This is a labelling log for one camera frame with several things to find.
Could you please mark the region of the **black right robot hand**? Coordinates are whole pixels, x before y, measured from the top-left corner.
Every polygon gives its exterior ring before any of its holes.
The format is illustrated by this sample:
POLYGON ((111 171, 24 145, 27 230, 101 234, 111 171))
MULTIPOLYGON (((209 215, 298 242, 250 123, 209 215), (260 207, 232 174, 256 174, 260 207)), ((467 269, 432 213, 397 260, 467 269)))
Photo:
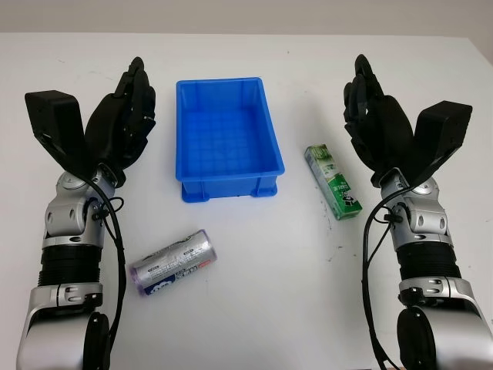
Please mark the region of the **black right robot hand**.
POLYGON ((399 102, 386 95, 366 56, 354 63, 355 77, 344 87, 345 130, 360 160, 373 171, 371 183, 382 179, 411 151, 414 134, 399 102))

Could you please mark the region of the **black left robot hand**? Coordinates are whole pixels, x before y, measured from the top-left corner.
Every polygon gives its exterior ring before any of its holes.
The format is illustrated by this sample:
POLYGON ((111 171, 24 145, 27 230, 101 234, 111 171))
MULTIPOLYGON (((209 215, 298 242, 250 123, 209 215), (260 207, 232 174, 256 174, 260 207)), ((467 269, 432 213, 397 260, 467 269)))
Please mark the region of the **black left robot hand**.
POLYGON ((135 57, 122 74, 115 92, 106 95, 89 118, 85 139, 97 165, 111 174, 116 187, 126 181, 156 125, 156 92, 149 84, 144 62, 135 57))

